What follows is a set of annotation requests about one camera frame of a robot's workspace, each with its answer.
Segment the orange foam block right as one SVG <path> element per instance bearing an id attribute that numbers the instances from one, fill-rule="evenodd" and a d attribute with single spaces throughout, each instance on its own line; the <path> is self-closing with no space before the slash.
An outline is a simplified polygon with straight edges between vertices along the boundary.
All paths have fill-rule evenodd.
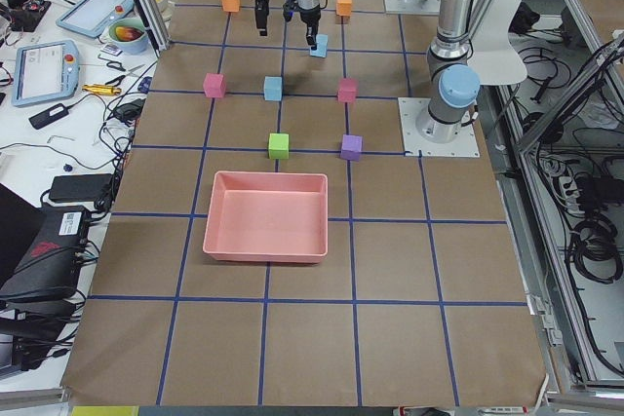
<path id="1" fill-rule="evenodd" d="M 353 0 L 335 0 L 335 12 L 339 17 L 349 18 L 352 10 Z"/>

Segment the pink foam block far side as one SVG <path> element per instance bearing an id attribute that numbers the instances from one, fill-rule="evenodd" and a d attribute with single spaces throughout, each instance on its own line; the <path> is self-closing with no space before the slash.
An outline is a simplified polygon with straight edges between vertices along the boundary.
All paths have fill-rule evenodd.
<path id="1" fill-rule="evenodd" d="M 226 80 L 223 74 L 207 73 L 203 82 L 204 94 L 208 98 L 223 98 L 226 95 Z"/>

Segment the white mug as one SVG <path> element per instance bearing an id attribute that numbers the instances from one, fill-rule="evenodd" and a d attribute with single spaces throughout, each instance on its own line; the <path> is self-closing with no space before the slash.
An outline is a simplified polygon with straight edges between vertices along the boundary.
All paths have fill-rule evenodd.
<path id="1" fill-rule="evenodd" d="M 170 20 L 173 15 L 174 8 L 175 8 L 174 1 L 173 0 L 155 0 L 155 2 L 157 4 L 158 10 L 163 20 Z"/>

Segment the black power brick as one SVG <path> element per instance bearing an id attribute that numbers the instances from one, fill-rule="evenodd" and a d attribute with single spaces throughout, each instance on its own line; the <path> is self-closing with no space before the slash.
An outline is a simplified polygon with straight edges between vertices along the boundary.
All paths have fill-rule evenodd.
<path id="1" fill-rule="evenodd" d="M 110 188 L 111 181 L 111 173 L 56 176 L 48 197 L 55 203 L 94 202 Z"/>

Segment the blue bowl with fruit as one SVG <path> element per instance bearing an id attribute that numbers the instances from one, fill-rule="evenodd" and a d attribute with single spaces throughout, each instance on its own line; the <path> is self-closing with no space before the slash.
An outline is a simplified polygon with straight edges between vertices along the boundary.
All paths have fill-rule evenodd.
<path id="1" fill-rule="evenodd" d="M 149 39 L 139 18 L 118 19 L 108 25 L 110 42 L 123 53 L 138 55 L 146 51 Z"/>

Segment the brown paper table cover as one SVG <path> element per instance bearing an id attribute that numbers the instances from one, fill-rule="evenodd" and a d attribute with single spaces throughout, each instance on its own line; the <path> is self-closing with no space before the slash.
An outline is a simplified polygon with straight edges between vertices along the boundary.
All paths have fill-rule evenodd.
<path id="1" fill-rule="evenodd" d="M 62 382 L 77 405 L 529 406 L 546 370 L 488 154 L 411 157 L 432 17 L 179 0 Z"/>

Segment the teach pendant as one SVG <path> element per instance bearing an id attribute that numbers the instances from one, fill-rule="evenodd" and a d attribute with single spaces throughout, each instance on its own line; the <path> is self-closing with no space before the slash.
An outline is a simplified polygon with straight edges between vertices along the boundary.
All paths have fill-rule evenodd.
<path id="1" fill-rule="evenodd" d="M 56 20 L 56 25 L 96 38 L 111 22 L 128 15 L 134 4 L 134 0 L 80 0 Z"/>
<path id="2" fill-rule="evenodd" d="M 26 107 L 73 96 L 79 70 L 79 51 L 71 40 L 19 48 L 12 104 Z"/>

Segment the light blue carried foam block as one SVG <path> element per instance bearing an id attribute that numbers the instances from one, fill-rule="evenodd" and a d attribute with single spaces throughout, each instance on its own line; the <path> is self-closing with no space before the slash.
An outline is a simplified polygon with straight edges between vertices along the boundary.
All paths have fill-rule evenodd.
<path id="1" fill-rule="evenodd" d="M 328 42 L 329 37 L 326 34 L 317 34 L 316 45 L 314 47 L 310 47 L 309 55 L 312 57 L 325 58 L 328 53 Z"/>

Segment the teach pendant near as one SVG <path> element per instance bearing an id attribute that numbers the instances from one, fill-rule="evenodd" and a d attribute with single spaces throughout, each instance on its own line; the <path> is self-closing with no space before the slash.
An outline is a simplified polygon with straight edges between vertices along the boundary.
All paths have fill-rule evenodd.
<path id="1" fill-rule="evenodd" d="M 19 48 L 12 104 L 26 107 L 73 96 L 79 70 L 79 51 L 71 40 Z"/>

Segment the teach pendant far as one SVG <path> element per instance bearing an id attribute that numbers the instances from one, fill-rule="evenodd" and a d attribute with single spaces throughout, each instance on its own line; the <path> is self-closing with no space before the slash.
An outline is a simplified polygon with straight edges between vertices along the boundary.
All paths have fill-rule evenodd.
<path id="1" fill-rule="evenodd" d="M 80 0 L 56 20 L 56 25 L 96 38 L 111 22 L 128 15 L 134 4 L 134 0 Z"/>

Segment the orange foam block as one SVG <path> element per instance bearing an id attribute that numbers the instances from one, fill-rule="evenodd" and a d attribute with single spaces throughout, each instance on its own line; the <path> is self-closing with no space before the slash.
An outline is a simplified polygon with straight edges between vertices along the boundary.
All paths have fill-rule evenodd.
<path id="1" fill-rule="evenodd" d="M 241 0 L 220 0 L 221 8 L 225 13 L 239 13 Z"/>
<path id="2" fill-rule="evenodd" d="M 352 10 L 353 0 L 335 0 L 335 12 L 339 17 L 349 18 Z"/>

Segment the black laptop computer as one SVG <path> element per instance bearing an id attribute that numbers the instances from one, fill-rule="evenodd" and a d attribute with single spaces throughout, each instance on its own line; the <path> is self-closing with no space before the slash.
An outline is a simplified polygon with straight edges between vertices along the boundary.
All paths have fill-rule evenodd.
<path id="1" fill-rule="evenodd" d="M 36 208 L 1 187 L 1 309 L 71 317 L 91 216 L 83 206 Z"/>

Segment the light blue centre foam block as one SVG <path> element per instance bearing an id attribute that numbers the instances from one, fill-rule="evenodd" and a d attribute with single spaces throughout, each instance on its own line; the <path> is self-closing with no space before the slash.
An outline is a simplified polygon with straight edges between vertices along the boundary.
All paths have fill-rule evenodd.
<path id="1" fill-rule="evenodd" d="M 281 101 L 283 97 L 283 78 L 266 76 L 263 83 L 263 97 L 267 101 Z"/>

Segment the orange foam block left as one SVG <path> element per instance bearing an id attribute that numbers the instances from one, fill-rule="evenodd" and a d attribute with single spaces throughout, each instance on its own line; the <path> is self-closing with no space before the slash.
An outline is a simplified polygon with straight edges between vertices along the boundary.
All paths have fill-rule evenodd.
<path id="1" fill-rule="evenodd" d="M 241 0 L 220 0 L 221 8 L 225 13 L 239 13 Z"/>

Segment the pink plastic tray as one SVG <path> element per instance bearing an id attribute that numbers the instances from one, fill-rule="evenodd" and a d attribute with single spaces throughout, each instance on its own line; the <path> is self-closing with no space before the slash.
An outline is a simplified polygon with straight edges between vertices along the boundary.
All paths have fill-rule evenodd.
<path id="1" fill-rule="evenodd" d="M 220 170 L 203 251 L 219 261 L 316 264 L 328 254 L 328 224 L 324 174 Z"/>

